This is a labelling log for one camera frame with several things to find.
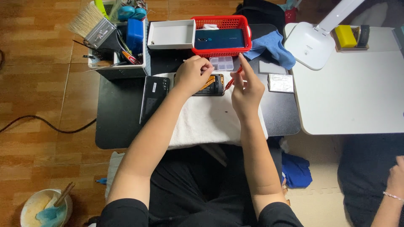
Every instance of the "black bag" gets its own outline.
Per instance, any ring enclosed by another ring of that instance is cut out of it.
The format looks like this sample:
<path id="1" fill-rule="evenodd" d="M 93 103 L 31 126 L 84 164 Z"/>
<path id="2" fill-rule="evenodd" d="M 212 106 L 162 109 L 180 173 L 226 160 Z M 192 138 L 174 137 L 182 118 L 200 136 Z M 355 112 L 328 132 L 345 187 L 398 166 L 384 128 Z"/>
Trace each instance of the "black bag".
<path id="1" fill-rule="evenodd" d="M 280 34 L 285 27 L 285 12 L 278 5 L 264 0 L 244 0 L 233 15 L 243 15 L 249 24 L 272 24 Z"/>

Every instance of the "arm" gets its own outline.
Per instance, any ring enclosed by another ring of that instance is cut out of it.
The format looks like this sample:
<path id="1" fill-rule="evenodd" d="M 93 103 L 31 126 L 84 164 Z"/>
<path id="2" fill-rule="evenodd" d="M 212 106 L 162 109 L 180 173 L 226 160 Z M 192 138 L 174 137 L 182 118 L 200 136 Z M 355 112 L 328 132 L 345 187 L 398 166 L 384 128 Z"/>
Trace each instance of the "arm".
<path id="1" fill-rule="evenodd" d="M 201 68 L 206 69 L 202 75 Z M 150 177 L 168 148 L 181 108 L 206 83 L 212 71 L 209 61 L 199 56 L 191 57 L 180 66 L 175 87 L 126 151 L 107 204 L 122 198 L 134 198 L 149 208 Z"/>
<path id="2" fill-rule="evenodd" d="M 265 86 L 254 74 L 243 55 L 240 54 L 239 59 L 243 72 L 231 74 L 234 78 L 231 100 L 240 119 L 244 168 L 255 214 L 258 217 L 268 204 L 286 203 L 286 199 L 258 118 L 258 106 Z"/>
<path id="3" fill-rule="evenodd" d="M 404 198 L 404 156 L 397 156 L 397 165 L 390 169 L 386 192 Z M 385 195 L 371 227 L 398 227 L 403 202 Z"/>

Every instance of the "brush bristles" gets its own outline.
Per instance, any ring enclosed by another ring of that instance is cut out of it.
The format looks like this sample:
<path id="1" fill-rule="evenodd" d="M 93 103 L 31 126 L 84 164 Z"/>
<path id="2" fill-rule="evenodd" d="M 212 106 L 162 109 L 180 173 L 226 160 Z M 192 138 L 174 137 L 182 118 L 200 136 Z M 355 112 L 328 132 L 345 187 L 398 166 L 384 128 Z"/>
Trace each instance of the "brush bristles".
<path id="1" fill-rule="evenodd" d="M 84 38 L 95 28 L 103 17 L 104 15 L 94 4 L 88 4 L 70 22 L 68 29 Z"/>

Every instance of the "black sleeve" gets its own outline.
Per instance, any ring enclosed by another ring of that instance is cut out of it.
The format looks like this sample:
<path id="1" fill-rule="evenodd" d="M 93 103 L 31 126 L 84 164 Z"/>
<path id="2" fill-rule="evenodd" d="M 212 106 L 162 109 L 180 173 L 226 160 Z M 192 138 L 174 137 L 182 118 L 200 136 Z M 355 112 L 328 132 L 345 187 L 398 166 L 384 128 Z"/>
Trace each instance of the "black sleeve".
<path id="1" fill-rule="evenodd" d="M 303 227 L 292 209 L 283 202 L 268 204 L 258 217 L 258 227 Z"/>
<path id="2" fill-rule="evenodd" d="M 147 227 L 149 211 L 144 203 L 136 199 L 119 199 L 104 207 L 97 227 Z"/>

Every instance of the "black table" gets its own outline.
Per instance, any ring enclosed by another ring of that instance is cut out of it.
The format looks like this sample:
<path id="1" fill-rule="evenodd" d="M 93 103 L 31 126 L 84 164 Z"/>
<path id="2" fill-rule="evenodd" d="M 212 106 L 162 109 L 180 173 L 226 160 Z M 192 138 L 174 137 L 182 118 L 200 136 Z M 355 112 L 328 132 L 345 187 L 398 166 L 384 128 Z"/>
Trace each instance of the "black table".
<path id="1" fill-rule="evenodd" d="M 252 24 L 251 39 L 259 38 L 274 30 L 271 24 Z M 189 50 L 162 51 L 151 53 L 151 74 L 176 72 L 184 59 L 189 57 Z M 259 61 L 277 63 L 268 50 L 259 57 L 249 61 L 254 72 L 263 84 L 268 84 L 267 73 L 259 73 Z M 234 69 L 240 65 L 234 58 Z M 139 79 L 120 79 L 109 81 L 100 78 L 97 129 L 95 143 L 101 149 L 126 148 L 141 129 L 139 124 L 141 100 L 134 99 L 143 93 L 143 84 Z M 293 94 L 269 92 L 261 100 L 268 136 L 292 135 L 300 131 L 300 119 Z"/>

